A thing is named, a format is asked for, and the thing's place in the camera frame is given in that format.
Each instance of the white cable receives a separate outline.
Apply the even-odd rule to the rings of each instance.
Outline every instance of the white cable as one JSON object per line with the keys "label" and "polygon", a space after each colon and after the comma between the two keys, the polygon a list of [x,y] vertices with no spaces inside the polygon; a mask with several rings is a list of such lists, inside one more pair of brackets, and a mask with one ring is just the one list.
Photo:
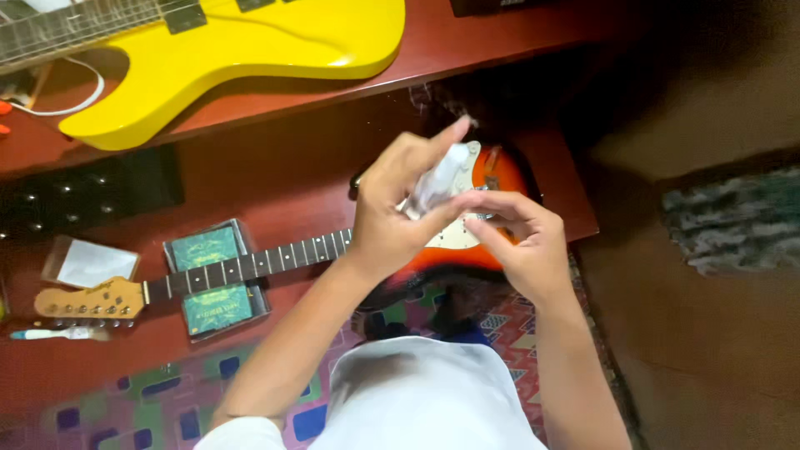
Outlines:
{"label": "white cable", "polygon": [[102,75],[100,75],[100,72],[98,72],[94,67],[90,66],[89,64],[86,64],[85,62],[82,62],[82,61],[78,61],[77,59],[72,59],[72,58],[70,58],[68,56],[64,57],[64,59],[69,61],[69,62],[74,62],[75,64],[78,64],[79,66],[84,66],[85,68],[93,71],[95,75],[97,75],[97,77],[98,77],[98,86],[94,88],[94,92],[92,93],[92,95],[89,96],[89,98],[87,98],[81,104],[79,104],[77,106],[73,106],[68,110],[60,110],[60,111],[34,111],[34,110],[29,110],[28,108],[26,108],[24,106],[21,106],[21,105],[18,105],[17,103],[14,103],[14,102],[9,102],[9,104],[11,106],[17,108],[18,110],[23,110],[26,113],[30,113],[32,115],[38,115],[38,116],[42,116],[42,117],[50,117],[50,116],[54,116],[54,115],[72,114],[72,113],[78,112],[78,111],[88,107],[92,103],[94,103],[94,101],[97,100],[100,97],[100,94],[102,94],[102,90],[106,87],[106,80],[103,79]]}

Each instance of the guitar headstock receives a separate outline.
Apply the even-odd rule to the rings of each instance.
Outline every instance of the guitar headstock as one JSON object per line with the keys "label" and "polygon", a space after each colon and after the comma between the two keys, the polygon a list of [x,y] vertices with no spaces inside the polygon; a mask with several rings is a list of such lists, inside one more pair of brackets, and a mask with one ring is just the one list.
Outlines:
{"label": "guitar headstock", "polygon": [[83,291],[45,289],[34,301],[39,315],[56,319],[133,319],[144,307],[142,285],[121,276]]}

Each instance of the person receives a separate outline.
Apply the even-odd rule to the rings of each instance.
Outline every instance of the person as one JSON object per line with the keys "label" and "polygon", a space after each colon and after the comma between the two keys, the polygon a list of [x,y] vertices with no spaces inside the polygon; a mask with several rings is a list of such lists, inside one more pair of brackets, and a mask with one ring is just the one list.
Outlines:
{"label": "person", "polygon": [[[396,138],[362,176],[352,244],[244,363],[196,450],[284,449],[284,417],[342,324],[382,280],[465,211],[466,227],[536,307],[539,387],[552,448],[628,449],[630,441],[572,289],[563,223],[517,192],[468,191],[409,220],[395,206],[450,145],[467,117],[432,139]],[[497,227],[521,242],[513,245]],[[326,425],[311,450],[544,448],[506,365],[490,347],[400,336],[336,363]]]}

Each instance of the paintbrush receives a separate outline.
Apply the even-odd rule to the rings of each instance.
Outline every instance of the paintbrush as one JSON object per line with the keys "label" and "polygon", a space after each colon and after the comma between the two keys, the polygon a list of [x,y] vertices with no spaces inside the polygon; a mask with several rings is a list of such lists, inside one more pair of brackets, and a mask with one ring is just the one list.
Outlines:
{"label": "paintbrush", "polygon": [[11,339],[16,340],[49,339],[54,337],[63,337],[73,340],[92,339],[99,341],[111,339],[108,330],[98,327],[70,327],[66,330],[22,330],[11,333]]}

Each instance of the white paper card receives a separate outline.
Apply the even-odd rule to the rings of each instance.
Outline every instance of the white paper card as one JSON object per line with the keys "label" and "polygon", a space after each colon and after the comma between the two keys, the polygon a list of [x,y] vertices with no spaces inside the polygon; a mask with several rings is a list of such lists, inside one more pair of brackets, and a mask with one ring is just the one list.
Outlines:
{"label": "white paper card", "polygon": [[58,281],[95,287],[113,276],[130,279],[137,255],[129,251],[73,240],[58,273]]}

